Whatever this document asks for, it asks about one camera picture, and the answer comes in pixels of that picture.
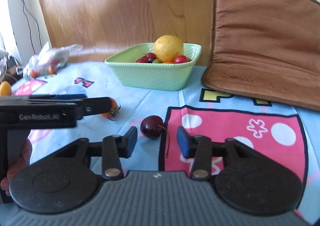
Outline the person's left hand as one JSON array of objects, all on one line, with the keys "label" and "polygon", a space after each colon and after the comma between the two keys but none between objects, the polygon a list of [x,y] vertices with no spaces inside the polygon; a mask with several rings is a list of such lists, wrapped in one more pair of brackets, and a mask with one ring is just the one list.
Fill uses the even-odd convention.
[{"label": "person's left hand", "polygon": [[14,164],[9,166],[7,175],[1,180],[1,189],[5,191],[7,196],[10,196],[9,186],[13,178],[18,172],[27,167],[30,164],[30,158],[33,147],[30,140],[27,138],[25,144],[21,147],[20,157]]}]

